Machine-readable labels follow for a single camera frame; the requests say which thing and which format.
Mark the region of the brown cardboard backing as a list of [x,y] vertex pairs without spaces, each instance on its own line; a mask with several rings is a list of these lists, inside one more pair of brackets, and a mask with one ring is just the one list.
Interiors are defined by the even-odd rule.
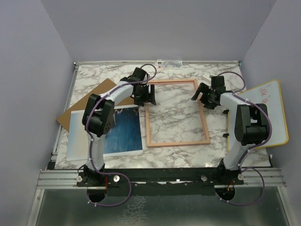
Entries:
[[56,121],[69,132],[70,121],[71,121],[71,113],[72,111],[83,110],[86,111],[86,106],[88,105],[88,115],[90,115],[91,110],[94,105],[101,99],[100,96],[102,93],[109,91],[114,88],[116,84],[110,80],[105,79],[98,86],[92,89],[89,93],[87,93],[83,98],[74,103],[71,107],[69,107],[63,114],[57,117]]

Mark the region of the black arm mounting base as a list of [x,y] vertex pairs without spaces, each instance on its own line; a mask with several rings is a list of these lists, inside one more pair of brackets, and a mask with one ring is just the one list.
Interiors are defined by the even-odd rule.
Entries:
[[215,188],[242,185],[240,171],[213,168],[102,169],[78,171],[77,186],[109,196],[214,195]]

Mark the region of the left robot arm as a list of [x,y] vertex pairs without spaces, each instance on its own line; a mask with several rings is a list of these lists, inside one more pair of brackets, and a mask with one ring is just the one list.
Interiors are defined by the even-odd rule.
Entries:
[[148,84],[154,77],[150,77],[143,69],[145,66],[155,68],[152,64],[144,64],[135,68],[132,75],[123,77],[109,91],[89,96],[82,118],[88,137],[87,162],[83,166],[83,173],[79,174],[85,183],[98,186],[105,180],[104,142],[114,123],[115,106],[128,97],[137,106],[144,106],[145,103],[156,105],[155,87]]

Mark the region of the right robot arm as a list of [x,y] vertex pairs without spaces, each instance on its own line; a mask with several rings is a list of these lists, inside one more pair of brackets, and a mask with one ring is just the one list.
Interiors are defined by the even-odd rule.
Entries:
[[228,138],[234,139],[230,152],[221,160],[216,179],[221,184],[227,184],[233,179],[233,173],[239,173],[242,163],[248,153],[266,144],[272,135],[272,124],[268,117],[265,104],[255,104],[238,95],[236,91],[226,90],[224,76],[211,78],[211,85],[201,83],[191,98],[200,102],[205,108],[215,109],[217,106],[226,108],[229,116]]

